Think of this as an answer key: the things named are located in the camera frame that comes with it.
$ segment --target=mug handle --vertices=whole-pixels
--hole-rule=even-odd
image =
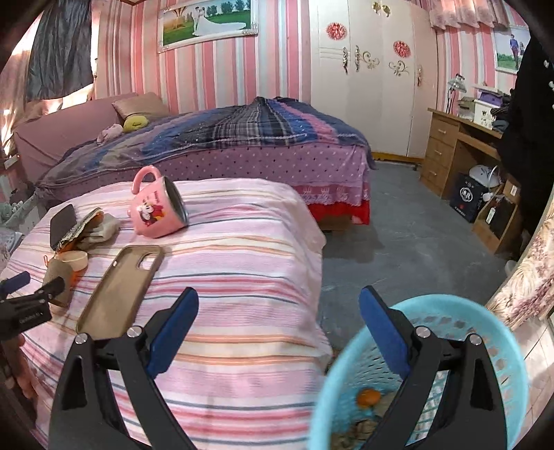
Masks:
[[[138,171],[138,173],[135,175],[135,178],[133,180],[133,187],[131,188],[131,192],[133,193],[133,195],[137,195],[139,193],[140,183],[142,183],[142,179],[148,173],[151,173],[152,175],[154,175],[155,179],[162,177],[162,174],[160,173],[160,171],[154,166],[144,166],[142,169]]]

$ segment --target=wedding dress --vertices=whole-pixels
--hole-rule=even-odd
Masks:
[[[198,17],[198,27],[196,31],[192,33],[194,36],[207,36],[209,34],[225,33],[227,31],[238,31],[246,27],[243,22],[232,23],[214,23],[209,21],[201,11]]]

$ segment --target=screw head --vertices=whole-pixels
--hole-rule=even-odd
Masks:
[[[428,338],[431,336],[431,330],[429,330],[426,326],[419,326],[415,330],[415,334],[417,334],[420,338]]]
[[[127,330],[127,336],[129,336],[130,338],[137,338],[141,335],[141,333],[142,328],[138,325],[132,326]]]
[[[84,344],[88,338],[89,337],[86,333],[77,334],[77,336],[75,336],[75,343]]]
[[[481,345],[483,343],[483,339],[481,339],[481,336],[479,336],[478,334],[472,334],[471,336],[469,336],[469,341],[473,345]]]

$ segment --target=orange fruit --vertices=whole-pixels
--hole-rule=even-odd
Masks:
[[[381,393],[379,391],[376,391],[375,389],[367,388],[367,389],[362,389],[358,393],[358,396],[356,397],[356,403],[358,404],[359,408],[366,410],[378,404],[380,399],[381,399]]]

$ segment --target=white wardrobe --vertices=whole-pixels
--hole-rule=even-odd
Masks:
[[[343,39],[328,35],[332,23]],[[310,33],[312,106],[359,129],[374,153],[423,158],[437,104],[429,14],[406,0],[310,0]]]

